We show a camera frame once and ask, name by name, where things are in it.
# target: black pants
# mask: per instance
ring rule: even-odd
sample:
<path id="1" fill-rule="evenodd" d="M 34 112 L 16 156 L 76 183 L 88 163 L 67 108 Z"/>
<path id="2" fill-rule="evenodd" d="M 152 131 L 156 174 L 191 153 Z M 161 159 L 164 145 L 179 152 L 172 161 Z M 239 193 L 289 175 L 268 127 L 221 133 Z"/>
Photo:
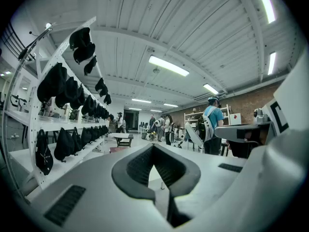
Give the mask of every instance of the black pants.
<path id="1" fill-rule="evenodd" d="M 170 135 L 170 132 L 165 133 L 165 142 L 167 145 L 170 145 L 169 135 Z"/>
<path id="2" fill-rule="evenodd" d="M 216 136 L 204 142 L 205 154 L 218 156 L 220 148 L 221 148 L 221 138 L 218 138 Z"/>

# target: black vent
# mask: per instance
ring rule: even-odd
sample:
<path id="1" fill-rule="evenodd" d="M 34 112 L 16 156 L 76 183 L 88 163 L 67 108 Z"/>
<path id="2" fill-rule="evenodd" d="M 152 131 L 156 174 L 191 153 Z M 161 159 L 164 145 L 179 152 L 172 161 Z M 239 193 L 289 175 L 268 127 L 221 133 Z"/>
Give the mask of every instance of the black vent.
<path id="1" fill-rule="evenodd" d="M 44 216 L 62 227 L 85 191 L 83 187 L 71 186 Z"/>
<path id="2" fill-rule="evenodd" d="M 229 171 L 234 171 L 234 172 L 237 172 L 237 173 L 240 173 L 240 171 L 242 170 L 242 167 L 234 166 L 234 165 L 230 165 L 230 164 L 226 164 L 226 163 L 221 163 L 218 167 L 229 170 Z"/>

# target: man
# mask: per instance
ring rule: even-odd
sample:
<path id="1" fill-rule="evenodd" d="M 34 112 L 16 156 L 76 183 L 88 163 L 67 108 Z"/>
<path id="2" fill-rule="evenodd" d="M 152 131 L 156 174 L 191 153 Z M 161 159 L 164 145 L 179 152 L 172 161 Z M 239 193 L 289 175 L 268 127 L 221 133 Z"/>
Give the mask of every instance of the man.
<path id="1" fill-rule="evenodd" d="M 219 98 L 214 96 L 208 98 L 209 106 L 205 109 L 204 116 L 208 115 L 213 130 L 217 126 L 223 126 L 223 113 L 219 107 Z M 219 149 L 221 148 L 221 138 L 215 135 L 208 141 L 204 142 L 205 154 L 219 155 Z"/>
<path id="2" fill-rule="evenodd" d="M 158 141 L 161 142 L 161 138 L 163 136 L 163 127 L 165 125 L 165 120 L 163 118 L 163 115 L 161 115 L 161 117 L 158 120 L 160 122 L 160 126 L 157 127 L 157 130 L 158 130 Z"/>
<path id="3" fill-rule="evenodd" d="M 151 114 L 150 116 L 151 116 L 149 121 L 150 132 L 153 132 L 155 130 L 155 117 L 153 114 Z"/>

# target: white shelf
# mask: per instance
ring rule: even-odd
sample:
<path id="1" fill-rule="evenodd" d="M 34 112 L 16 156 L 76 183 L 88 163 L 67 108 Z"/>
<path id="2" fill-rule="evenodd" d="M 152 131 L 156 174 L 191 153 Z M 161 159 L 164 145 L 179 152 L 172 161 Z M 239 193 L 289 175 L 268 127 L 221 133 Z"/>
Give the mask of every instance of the white shelf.
<path id="1" fill-rule="evenodd" d="M 33 171 L 29 149 L 12 151 L 9 152 L 9 154 L 12 159 L 14 159 L 19 165 L 21 165 L 27 171 L 28 174 Z"/>
<path id="2" fill-rule="evenodd" d="M 39 183 L 39 184 L 41 184 L 43 187 L 47 187 L 51 183 L 58 180 L 61 176 L 63 176 L 73 167 L 78 165 L 79 162 L 83 161 L 84 157 L 87 156 L 90 152 L 92 152 L 92 150 L 95 149 L 99 144 L 103 143 L 103 141 L 104 141 L 104 137 L 98 138 L 95 142 L 92 142 L 91 144 L 87 144 L 85 146 L 85 149 L 82 149 L 81 151 L 77 152 L 77 156 L 71 155 L 69 157 L 65 157 L 64 160 L 66 162 L 61 162 L 55 158 L 54 151 L 56 148 L 56 143 L 48 145 L 52 153 L 52 156 L 54 158 L 54 165 L 50 173 L 45 176 L 45 182 Z"/>
<path id="3" fill-rule="evenodd" d="M 90 128 L 90 127 L 99 127 L 105 125 L 105 121 L 102 119 L 102 122 L 95 123 L 95 122 L 81 122 L 78 123 L 77 120 L 69 120 L 68 122 L 64 120 L 59 120 L 57 118 L 52 117 L 45 117 L 46 119 L 39 119 L 37 123 L 37 130 L 43 129 L 44 131 L 59 131 L 61 128 L 64 130 L 72 130 L 74 127 L 77 129 Z"/>
<path id="4" fill-rule="evenodd" d="M 29 126 L 30 114 L 14 110 L 5 111 L 5 113 L 13 119 L 17 120 L 18 122 L 22 123 L 23 125 Z"/>
<path id="5" fill-rule="evenodd" d="M 203 114 L 203 112 L 199 112 L 199 113 L 195 113 L 195 114 L 184 114 L 184 115 L 189 116 L 189 115 L 198 115 L 198 114 Z"/>

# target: fluorescent light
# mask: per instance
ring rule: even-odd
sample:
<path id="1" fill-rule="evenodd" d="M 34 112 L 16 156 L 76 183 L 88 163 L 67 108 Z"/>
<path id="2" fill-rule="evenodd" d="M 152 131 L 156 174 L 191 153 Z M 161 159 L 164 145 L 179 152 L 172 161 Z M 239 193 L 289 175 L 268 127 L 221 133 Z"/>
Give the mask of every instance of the fluorescent light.
<path id="1" fill-rule="evenodd" d="M 267 18 L 268 18 L 268 23 L 272 23 L 275 19 L 275 14 L 274 10 L 272 9 L 272 5 L 270 0 L 262 0 L 264 4 L 264 8 L 266 10 Z"/>
<path id="2" fill-rule="evenodd" d="M 270 54 L 268 75 L 272 74 L 272 71 L 273 71 L 274 65 L 275 65 L 275 59 L 276 59 L 276 53 L 273 52 L 272 54 Z"/>
<path id="3" fill-rule="evenodd" d="M 143 100 L 137 100 L 137 99 L 132 99 L 135 102 L 145 102 L 145 103 L 151 103 L 151 101 L 143 101 Z"/>
<path id="4" fill-rule="evenodd" d="M 204 87 L 205 87 L 206 89 L 208 89 L 211 93 L 215 94 L 215 95 L 219 93 L 217 90 L 215 90 L 215 89 L 214 89 L 212 86 L 210 86 L 209 84 L 205 84 Z"/>
<path id="5" fill-rule="evenodd" d="M 176 72 L 176 73 L 183 75 L 183 76 L 187 76 L 189 74 L 188 71 L 185 71 L 184 69 L 179 68 L 178 66 L 176 66 L 174 64 L 171 64 L 169 62 L 166 62 L 166 61 L 159 59 L 159 58 L 156 58 L 154 56 L 150 56 L 149 63 L 161 66 L 163 68 L 166 68 L 170 71 Z"/>
<path id="6" fill-rule="evenodd" d="M 178 106 L 176 106 L 176 105 L 171 105 L 171 104 L 164 104 L 165 106 L 173 106 L 173 107 L 178 107 Z"/>

